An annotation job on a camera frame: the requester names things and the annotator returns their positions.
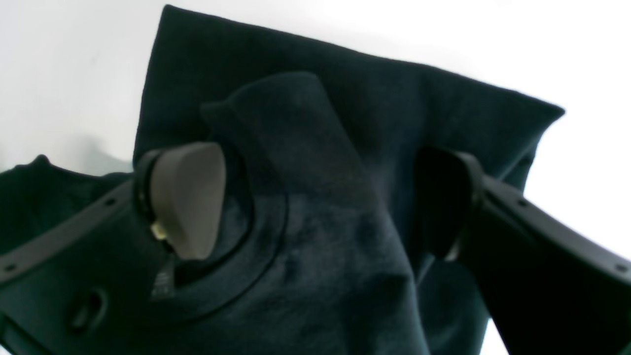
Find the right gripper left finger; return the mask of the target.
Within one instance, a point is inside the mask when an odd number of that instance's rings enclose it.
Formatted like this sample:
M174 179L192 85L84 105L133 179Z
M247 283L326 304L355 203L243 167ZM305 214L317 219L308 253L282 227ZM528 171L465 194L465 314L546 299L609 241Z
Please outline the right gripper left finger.
M121 355L175 257L216 244L227 184L216 143L146 153L133 175L1 255L1 346L13 355Z

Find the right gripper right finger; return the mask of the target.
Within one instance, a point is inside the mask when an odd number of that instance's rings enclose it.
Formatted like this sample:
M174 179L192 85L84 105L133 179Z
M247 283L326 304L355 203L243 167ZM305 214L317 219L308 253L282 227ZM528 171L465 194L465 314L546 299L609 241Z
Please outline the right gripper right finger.
M628 355L630 261L552 218L461 151L416 163L420 234L473 274L510 355Z

